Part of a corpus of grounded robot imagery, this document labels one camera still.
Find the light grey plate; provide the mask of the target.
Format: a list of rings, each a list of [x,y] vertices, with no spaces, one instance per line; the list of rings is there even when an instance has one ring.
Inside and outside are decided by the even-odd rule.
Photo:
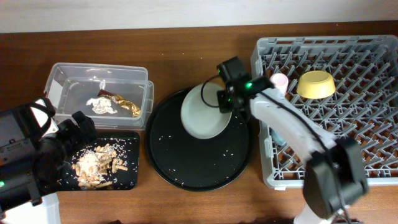
[[[206,105],[201,98],[199,84],[183,99],[180,117],[183,127],[197,139],[210,139],[219,135],[228,125],[231,112],[221,113],[219,108]]]

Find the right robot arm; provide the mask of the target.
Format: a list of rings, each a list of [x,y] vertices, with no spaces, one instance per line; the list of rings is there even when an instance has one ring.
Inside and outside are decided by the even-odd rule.
[[[351,223],[348,207],[369,191],[361,147],[319,127],[265,76],[253,78],[238,57],[217,65],[225,89],[217,92],[222,113],[238,111],[268,125],[305,164],[305,206],[294,223]]]

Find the gold snack wrapper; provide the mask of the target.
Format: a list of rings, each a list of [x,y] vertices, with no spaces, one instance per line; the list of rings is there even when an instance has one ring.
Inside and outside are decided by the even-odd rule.
[[[137,118],[141,115],[141,109],[133,102],[124,99],[121,95],[100,90],[98,96],[108,98],[120,107],[129,110],[133,118]]]

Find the yellow bowl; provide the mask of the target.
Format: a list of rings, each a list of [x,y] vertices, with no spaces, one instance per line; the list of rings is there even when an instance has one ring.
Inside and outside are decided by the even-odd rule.
[[[322,99],[331,96],[336,91],[333,77],[330,73],[316,70],[304,73],[298,81],[297,94],[307,99]]]

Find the white tissue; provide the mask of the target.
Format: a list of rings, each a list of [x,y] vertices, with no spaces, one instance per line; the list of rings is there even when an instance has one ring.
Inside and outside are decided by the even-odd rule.
[[[102,80],[99,83],[99,90],[105,90],[106,80]],[[116,114],[118,111],[112,107],[113,101],[108,98],[97,96],[96,98],[90,98],[86,102],[86,106],[92,106],[92,110],[95,114]]]

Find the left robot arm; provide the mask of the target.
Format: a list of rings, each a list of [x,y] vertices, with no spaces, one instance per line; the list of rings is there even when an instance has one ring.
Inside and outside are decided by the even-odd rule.
[[[40,205],[58,190],[65,160],[94,141],[91,118],[78,111],[48,133],[55,112],[28,103],[1,112],[1,217],[24,203]]]

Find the pink cup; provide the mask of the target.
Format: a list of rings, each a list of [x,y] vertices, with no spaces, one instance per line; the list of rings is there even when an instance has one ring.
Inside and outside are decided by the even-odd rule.
[[[271,75],[270,81],[283,94],[286,95],[289,79],[283,73],[275,73]]]

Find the blue cup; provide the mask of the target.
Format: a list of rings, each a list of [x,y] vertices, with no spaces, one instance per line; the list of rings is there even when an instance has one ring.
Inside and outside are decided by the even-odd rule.
[[[286,141],[278,134],[276,133],[273,129],[270,130],[271,138],[275,142],[277,146],[283,146]]]

